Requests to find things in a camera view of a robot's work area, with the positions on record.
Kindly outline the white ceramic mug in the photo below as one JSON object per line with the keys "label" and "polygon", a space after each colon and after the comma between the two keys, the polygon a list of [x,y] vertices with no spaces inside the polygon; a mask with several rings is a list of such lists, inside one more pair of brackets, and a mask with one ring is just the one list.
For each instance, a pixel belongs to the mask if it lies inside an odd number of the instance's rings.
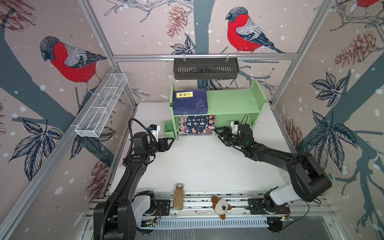
{"label": "white ceramic mug", "polygon": [[287,171],[282,171],[281,177],[282,177],[283,181],[285,181],[287,184],[290,184],[292,182],[291,177]]}

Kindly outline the illustrated Chinese history book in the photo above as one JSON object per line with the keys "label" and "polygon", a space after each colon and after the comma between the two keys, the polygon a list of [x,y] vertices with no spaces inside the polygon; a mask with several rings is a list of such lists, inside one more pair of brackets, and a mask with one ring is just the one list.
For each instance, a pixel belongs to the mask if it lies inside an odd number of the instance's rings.
{"label": "illustrated Chinese history book", "polygon": [[179,118],[179,136],[215,135],[215,115],[181,116]]}

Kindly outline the green two-tier wooden shelf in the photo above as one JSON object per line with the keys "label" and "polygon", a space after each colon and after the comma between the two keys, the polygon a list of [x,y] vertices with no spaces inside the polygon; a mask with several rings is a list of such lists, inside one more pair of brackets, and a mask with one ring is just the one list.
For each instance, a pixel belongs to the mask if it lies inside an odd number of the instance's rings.
{"label": "green two-tier wooden shelf", "polygon": [[[171,85],[170,109],[172,118],[164,125],[167,137],[179,138],[179,118],[173,114],[173,93],[175,85]],[[249,89],[230,89],[207,91],[208,114],[216,116],[218,128],[229,127],[232,121],[248,124],[253,128],[268,104],[260,84],[254,80]]]}

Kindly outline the blue book wide yellow label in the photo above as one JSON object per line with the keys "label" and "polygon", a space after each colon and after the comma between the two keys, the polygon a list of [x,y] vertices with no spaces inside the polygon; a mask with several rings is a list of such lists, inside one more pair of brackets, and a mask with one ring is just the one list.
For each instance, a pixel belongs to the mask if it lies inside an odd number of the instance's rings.
{"label": "blue book wide yellow label", "polygon": [[199,116],[207,115],[207,112],[173,112],[174,116]]}

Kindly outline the dark hanging perforated basket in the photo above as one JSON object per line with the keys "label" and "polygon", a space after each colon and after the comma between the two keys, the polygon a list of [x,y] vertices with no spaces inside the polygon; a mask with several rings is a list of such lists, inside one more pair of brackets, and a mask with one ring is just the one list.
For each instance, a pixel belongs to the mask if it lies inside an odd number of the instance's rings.
{"label": "dark hanging perforated basket", "polygon": [[237,58],[174,59],[176,80],[231,80],[239,73]]}

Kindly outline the dark blue bottom book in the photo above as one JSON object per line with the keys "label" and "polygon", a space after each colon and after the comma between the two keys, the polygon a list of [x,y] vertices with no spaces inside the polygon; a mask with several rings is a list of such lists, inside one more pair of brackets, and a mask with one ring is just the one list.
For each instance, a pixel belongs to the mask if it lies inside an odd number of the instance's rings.
{"label": "dark blue bottom book", "polygon": [[174,110],[208,109],[206,89],[175,91],[173,93]]}

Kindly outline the glass jar of grains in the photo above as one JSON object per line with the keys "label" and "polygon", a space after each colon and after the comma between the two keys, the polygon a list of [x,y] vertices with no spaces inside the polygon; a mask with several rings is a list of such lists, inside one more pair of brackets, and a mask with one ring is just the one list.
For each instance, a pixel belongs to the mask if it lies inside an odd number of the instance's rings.
{"label": "glass jar of grains", "polygon": [[174,191],[173,210],[181,211],[184,207],[184,185],[181,183],[176,184]]}

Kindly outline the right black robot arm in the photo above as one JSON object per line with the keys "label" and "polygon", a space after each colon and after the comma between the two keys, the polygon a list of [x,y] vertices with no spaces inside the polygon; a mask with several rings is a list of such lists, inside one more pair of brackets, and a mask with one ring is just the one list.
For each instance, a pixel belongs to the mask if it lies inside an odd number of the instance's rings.
{"label": "right black robot arm", "polygon": [[228,127],[217,128],[215,132],[225,146],[242,152],[246,158],[270,164],[289,174],[289,184],[264,194],[263,205],[268,213],[277,212],[288,202],[312,202],[332,187],[332,181],[309,152],[288,153],[257,143],[248,124],[239,125],[235,134]]}

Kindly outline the brown white plush toy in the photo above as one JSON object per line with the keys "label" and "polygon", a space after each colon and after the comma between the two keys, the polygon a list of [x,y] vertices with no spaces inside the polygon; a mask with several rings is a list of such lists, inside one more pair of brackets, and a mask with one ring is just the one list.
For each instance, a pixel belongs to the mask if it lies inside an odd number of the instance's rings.
{"label": "brown white plush toy", "polygon": [[217,215],[219,215],[221,220],[226,219],[226,213],[232,210],[232,206],[223,198],[218,196],[211,197],[212,209]]}

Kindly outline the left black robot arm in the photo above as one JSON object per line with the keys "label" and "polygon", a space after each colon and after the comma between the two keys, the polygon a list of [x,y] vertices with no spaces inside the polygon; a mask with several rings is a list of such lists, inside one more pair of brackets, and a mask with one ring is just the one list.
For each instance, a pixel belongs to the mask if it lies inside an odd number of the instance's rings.
{"label": "left black robot arm", "polygon": [[134,211],[133,200],[137,185],[144,175],[150,158],[158,152],[168,151],[174,138],[151,139],[151,133],[139,132],[130,140],[130,147],[123,160],[126,168],[112,195],[94,209],[95,240],[133,240],[136,237],[138,220],[155,202],[149,200],[145,210]]}

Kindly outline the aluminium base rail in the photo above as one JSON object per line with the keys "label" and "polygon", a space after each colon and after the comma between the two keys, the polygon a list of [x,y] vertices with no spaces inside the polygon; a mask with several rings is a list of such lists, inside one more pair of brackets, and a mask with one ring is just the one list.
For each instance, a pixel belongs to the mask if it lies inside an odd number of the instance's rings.
{"label": "aluminium base rail", "polygon": [[[253,206],[249,204],[249,199],[263,199],[262,191],[246,191],[246,192],[186,192],[184,196],[183,209],[180,211],[173,210],[173,193],[171,192],[157,192],[155,198],[157,201],[169,200],[170,206],[168,218],[214,218],[217,215],[212,209],[211,198],[217,195],[225,199],[231,206],[232,210],[226,216],[229,217],[250,217],[250,208]],[[336,216],[336,213],[331,208],[331,205],[324,196],[318,197],[314,202],[308,204],[303,201],[289,202],[284,205],[282,212],[271,214],[258,214],[262,217],[280,217],[286,215],[288,217],[299,217],[307,214],[308,216]]]}

